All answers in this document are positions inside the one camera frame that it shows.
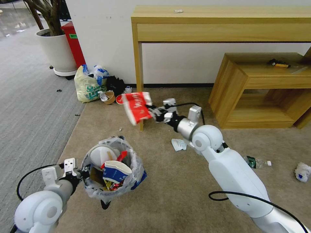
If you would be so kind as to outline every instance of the floor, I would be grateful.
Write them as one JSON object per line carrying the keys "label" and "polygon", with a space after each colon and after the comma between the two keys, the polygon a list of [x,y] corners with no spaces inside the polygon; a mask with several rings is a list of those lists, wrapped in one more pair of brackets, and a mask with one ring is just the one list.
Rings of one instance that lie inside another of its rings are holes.
{"label": "floor", "polygon": [[37,25],[23,1],[14,2],[14,6],[16,9],[12,3],[0,4],[0,40]]}
{"label": "floor", "polygon": [[[204,106],[206,124],[217,125],[208,106],[208,88],[145,89],[155,105],[174,97],[177,103],[197,102]],[[188,114],[188,106],[179,113]],[[265,184],[274,203],[292,212],[311,227],[311,181],[302,183],[294,176],[299,162],[311,165],[311,124],[299,130],[231,129],[221,130],[226,143],[243,157],[263,162],[255,173]],[[142,158],[148,177],[134,191],[111,202],[103,210],[89,198],[80,184],[59,221],[57,233],[76,232],[253,232],[261,231],[251,219],[229,201],[214,202],[208,193],[220,190],[208,163],[188,148],[175,152],[172,138],[181,138],[173,129],[150,119],[143,132],[132,126],[121,105],[101,101],[86,104],[60,157],[75,157],[81,163],[98,141],[124,135]],[[272,161],[272,166],[264,164]]]}
{"label": "floor", "polygon": [[[23,16],[20,18],[27,18],[27,9],[26,13],[21,10],[24,9],[17,9],[18,15]],[[0,15],[0,27],[26,24],[24,20],[11,24],[18,15]],[[20,178],[34,168],[57,162],[79,118],[75,114],[84,108],[77,100],[74,81],[58,77],[49,69],[34,36],[38,27],[32,27],[31,22],[28,26],[20,33],[11,33],[11,29],[4,32],[11,34],[9,37],[0,35],[1,232],[9,232],[13,225],[20,203],[15,194]],[[21,195],[26,197],[42,187],[37,172],[25,179]]]}

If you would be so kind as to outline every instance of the black bag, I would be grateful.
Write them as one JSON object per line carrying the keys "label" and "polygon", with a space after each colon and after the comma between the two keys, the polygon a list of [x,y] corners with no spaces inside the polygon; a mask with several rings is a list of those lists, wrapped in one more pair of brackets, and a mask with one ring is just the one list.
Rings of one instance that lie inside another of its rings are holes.
{"label": "black bag", "polygon": [[107,90],[112,90],[114,95],[117,97],[122,94],[125,89],[125,84],[122,79],[116,78],[115,76],[109,76],[106,82]]}

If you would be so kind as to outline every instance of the white plant pot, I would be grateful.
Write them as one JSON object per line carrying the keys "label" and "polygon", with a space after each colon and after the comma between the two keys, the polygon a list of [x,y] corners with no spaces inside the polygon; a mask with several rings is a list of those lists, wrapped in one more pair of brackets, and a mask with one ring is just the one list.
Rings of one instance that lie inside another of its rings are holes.
{"label": "white plant pot", "polygon": [[59,76],[75,75],[77,66],[66,35],[42,36],[49,31],[49,29],[43,29],[38,31],[36,35],[51,66],[54,67],[54,73]]}

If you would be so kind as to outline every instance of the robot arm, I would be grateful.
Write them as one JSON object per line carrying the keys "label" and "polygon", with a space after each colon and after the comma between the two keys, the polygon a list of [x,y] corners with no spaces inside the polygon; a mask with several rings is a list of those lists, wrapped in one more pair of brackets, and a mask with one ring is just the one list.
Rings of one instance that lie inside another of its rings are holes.
{"label": "robot arm", "polygon": [[64,174],[58,165],[44,168],[41,172],[44,190],[26,197],[15,211],[14,222],[22,232],[53,232],[82,178],[76,170],[74,158],[65,160]]}
{"label": "robot arm", "polygon": [[[149,107],[156,121],[163,121],[181,133],[184,141],[209,163],[209,170],[225,191],[249,194],[270,201],[263,182],[244,161],[241,155],[223,141],[218,128],[199,126],[201,108],[193,106],[188,118],[177,115],[175,99],[163,101],[164,106]],[[231,203],[248,214],[253,222],[266,233],[303,233],[300,224],[283,211],[260,200],[227,194]]]}

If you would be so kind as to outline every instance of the food wrapper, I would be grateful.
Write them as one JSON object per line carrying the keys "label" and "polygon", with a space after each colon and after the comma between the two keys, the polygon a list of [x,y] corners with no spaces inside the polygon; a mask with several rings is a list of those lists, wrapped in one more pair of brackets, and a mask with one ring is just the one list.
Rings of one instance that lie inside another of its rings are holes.
{"label": "food wrapper", "polygon": [[146,105],[152,105],[148,92],[135,92],[122,94],[125,112],[133,125],[138,124],[141,120],[152,118]]}

